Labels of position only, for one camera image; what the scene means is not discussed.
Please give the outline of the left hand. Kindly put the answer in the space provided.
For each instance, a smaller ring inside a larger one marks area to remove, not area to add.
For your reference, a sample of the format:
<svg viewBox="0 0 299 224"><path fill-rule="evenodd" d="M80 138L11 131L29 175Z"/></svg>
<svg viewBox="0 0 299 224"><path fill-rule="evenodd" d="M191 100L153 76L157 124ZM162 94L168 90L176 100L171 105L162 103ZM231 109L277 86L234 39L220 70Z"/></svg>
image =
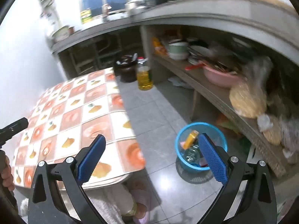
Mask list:
<svg viewBox="0 0 299 224"><path fill-rule="evenodd" d="M1 172L1 178L3 179L2 185L3 187L7 188L10 192L15 190L14 185L14 177L11 173L11 166L10 166L10 160L8 156L5 156L5 168Z"/></svg>

